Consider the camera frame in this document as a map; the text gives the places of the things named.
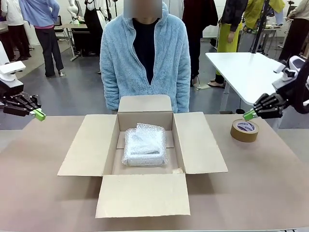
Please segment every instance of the tape label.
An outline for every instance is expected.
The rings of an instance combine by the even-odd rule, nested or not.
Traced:
[[[236,123],[236,127],[240,130],[250,132],[255,130],[255,126],[250,122],[238,122]]]

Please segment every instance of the blue shirt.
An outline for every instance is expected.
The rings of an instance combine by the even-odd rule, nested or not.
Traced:
[[[24,20],[34,26],[47,27],[57,21],[60,7],[56,0],[19,0],[19,5]]]

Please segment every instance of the black jacket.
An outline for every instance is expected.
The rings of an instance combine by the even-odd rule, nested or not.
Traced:
[[[231,31],[236,31],[248,0],[226,0],[221,23],[231,24]]]
[[[201,36],[209,25],[218,24],[214,0],[184,0],[183,22],[190,35]]]

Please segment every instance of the brown table surface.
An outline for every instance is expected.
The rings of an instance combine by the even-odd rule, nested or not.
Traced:
[[[57,176],[83,116],[32,120],[0,154],[0,230],[264,230],[309,226],[309,170],[262,119],[234,140],[236,115],[206,115],[229,172],[187,175],[191,216],[95,218],[101,177]]]

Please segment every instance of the black pants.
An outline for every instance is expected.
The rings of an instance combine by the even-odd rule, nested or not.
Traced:
[[[28,57],[30,55],[29,42],[24,25],[8,26],[8,29],[14,45],[19,50],[20,57]]]
[[[198,74],[199,70],[199,55],[201,52],[201,35],[188,32],[189,51],[191,59],[191,80]]]
[[[38,40],[43,49],[43,56],[45,62],[45,75],[53,76],[55,75],[53,56],[57,70],[60,71],[63,69],[61,53],[54,28],[35,29],[35,33],[37,34]]]
[[[309,32],[309,21],[296,18],[291,24],[289,34],[286,37],[286,41],[279,60],[287,61],[292,56],[299,55],[305,39]]]
[[[103,29],[100,24],[100,20],[98,18],[98,13],[96,10],[88,10],[86,7],[85,15],[84,15],[85,23],[90,34],[93,37],[93,43],[95,44],[95,53],[100,56],[101,50],[101,39],[103,34]]]

